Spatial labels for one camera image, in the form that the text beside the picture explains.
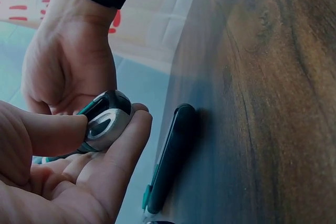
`wood grain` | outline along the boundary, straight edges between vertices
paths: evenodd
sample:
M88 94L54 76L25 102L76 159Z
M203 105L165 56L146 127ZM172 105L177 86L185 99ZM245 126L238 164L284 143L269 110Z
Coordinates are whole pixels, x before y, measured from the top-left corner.
M177 224L336 223L336 0L194 0L177 105L204 134L163 215Z

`finger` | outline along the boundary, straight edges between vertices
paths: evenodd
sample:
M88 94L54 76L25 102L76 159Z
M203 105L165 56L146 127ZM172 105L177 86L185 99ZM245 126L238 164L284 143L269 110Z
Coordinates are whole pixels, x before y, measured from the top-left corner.
M76 183L77 178L83 168L93 159L102 155L101 153L86 153L86 154L75 154L72 155L68 160L71 160L69 165L63 170L62 175L65 176L70 182Z
M84 115L43 115L16 109L35 156L65 155L77 149L85 138L87 118Z
M135 109L135 111L138 111L138 110L144 110L144 111L149 111L148 108L142 104L142 103L134 103L132 104L133 108Z
M125 131L109 148L102 161L93 159L83 169L77 185L89 189L111 222L118 215L128 183L150 136L152 116L137 111Z
M50 107L45 102L37 102L28 95L24 96L26 98L27 106L31 112L38 114L51 115Z

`hand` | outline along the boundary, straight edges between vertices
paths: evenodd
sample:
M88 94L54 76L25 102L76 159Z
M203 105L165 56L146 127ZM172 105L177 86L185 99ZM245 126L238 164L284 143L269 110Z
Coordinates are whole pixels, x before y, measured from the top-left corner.
M135 165L150 135L142 105L104 153L31 165L32 155L56 156L81 144L83 115L42 115L0 102L2 223L114 223Z
M31 111L74 114L117 89L108 30L117 13L90 0L51 0L23 64L22 92Z

